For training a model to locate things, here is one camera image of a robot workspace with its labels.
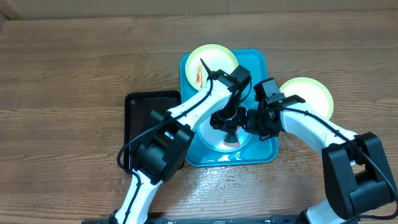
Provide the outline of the green and orange sponge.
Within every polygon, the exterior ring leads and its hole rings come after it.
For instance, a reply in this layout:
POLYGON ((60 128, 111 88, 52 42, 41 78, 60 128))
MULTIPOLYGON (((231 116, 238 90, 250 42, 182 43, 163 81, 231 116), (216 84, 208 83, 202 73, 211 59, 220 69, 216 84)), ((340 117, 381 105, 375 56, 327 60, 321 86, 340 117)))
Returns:
POLYGON ((236 132, 234 133, 228 133, 225 138, 224 138, 224 145, 228 146, 228 147, 238 147, 241 145, 239 138, 236 134, 236 132))

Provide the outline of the light blue plate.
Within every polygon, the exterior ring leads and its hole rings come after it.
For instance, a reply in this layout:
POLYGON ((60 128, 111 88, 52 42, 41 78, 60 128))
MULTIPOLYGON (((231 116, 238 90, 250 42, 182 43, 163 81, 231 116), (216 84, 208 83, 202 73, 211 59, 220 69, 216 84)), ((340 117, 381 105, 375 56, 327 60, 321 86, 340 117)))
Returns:
POLYGON ((202 122, 201 125, 197 128, 197 133, 199 135, 199 138, 212 150, 218 151, 218 152, 233 152, 237 151, 238 149, 241 149, 244 147, 249 140, 251 139, 252 134, 249 134, 243 130, 243 128, 238 127, 236 134, 239 138, 239 141, 241 143, 240 146, 238 147, 228 147, 224 145, 224 138, 227 135, 226 132, 220 131, 217 129, 213 129, 210 126, 210 117, 207 117, 204 122, 202 122))

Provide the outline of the yellow-green plate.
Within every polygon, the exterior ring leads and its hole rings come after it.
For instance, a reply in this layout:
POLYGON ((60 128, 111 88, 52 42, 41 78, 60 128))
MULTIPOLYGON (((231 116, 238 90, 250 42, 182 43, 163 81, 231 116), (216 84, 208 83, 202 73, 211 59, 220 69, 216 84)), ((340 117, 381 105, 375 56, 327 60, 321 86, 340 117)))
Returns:
POLYGON ((218 44, 206 44, 196 48, 185 63, 185 76, 196 90, 201 90, 208 78, 202 59, 211 71, 223 70, 227 74, 233 72, 238 61, 232 51, 218 44))
POLYGON ((327 87, 319 81, 297 77, 286 81, 280 91, 285 96, 298 95, 303 98, 319 115, 325 119, 330 119, 333 114, 333 97, 327 87))

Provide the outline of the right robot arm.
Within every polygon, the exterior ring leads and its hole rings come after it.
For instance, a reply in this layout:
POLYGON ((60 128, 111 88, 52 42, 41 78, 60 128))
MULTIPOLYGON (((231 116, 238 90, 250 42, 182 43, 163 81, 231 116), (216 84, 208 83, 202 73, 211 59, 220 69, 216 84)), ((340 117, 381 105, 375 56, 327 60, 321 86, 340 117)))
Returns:
POLYGON ((248 110, 246 132, 261 141, 290 133, 322 158, 326 198, 298 216, 297 223, 358 223, 391 220, 369 211, 397 201, 397 187, 380 139, 357 134, 322 118, 297 95, 248 110))

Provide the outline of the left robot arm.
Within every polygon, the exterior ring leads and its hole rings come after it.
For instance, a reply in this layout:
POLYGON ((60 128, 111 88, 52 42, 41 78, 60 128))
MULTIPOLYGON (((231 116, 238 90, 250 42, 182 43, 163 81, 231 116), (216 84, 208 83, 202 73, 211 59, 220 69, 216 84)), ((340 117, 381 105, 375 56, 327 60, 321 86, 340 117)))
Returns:
POLYGON ((195 130, 206 119, 213 129, 226 133, 225 141, 236 144, 236 131, 244 126, 243 90, 251 84, 248 70, 238 66, 231 74, 209 71, 205 87, 185 103, 168 111, 150 112, 143 131, 120 149, 117 163, 132 175, 122 207, 110 223, 145 223, 149 205, 161 184, 182 166, 195 130))

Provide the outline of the teal plastic tray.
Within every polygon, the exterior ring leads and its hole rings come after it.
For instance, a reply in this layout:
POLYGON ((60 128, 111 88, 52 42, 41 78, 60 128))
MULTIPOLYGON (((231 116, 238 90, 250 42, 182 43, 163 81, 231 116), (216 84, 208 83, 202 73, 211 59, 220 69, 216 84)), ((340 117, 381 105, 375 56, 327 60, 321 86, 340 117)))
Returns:
MULTIPOLYGON (((268 78, 266 60, 260 51, 238 49, 233 50, 232 53, 236 57, 238 64, 250 71, 253 84, 268 78)), ((279 147, 276 138, 260 141, 257 135, 252 135, 249 142, 237 151, 214 151, 199 138, 196 129, 185 160, 196 167, 257 164, 272 161, 276 158, 278 151, 279 147)))

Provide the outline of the black plastic tray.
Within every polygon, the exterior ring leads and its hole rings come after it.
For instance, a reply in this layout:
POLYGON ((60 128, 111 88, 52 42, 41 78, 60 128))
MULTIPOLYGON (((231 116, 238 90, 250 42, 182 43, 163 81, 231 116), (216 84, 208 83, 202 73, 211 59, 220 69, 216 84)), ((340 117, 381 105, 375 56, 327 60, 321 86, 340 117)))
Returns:
POLYGON ((130 93, 125 97, 124 150, 118 159, 126 172, 132 170, 135 149, 148 146, 162 131, 172 134, 182 127, 168 109, 181 103, 176 90, 130 93))

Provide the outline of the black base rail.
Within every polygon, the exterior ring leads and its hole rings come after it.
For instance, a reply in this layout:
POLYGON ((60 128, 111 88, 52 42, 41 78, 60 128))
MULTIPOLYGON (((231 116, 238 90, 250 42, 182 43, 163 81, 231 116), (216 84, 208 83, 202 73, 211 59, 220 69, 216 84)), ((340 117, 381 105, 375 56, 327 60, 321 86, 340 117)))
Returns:
POLYGON ((149 218, 145 224, 299 224, 298 215, 273 215, 269 218, 179 219, 149 218))

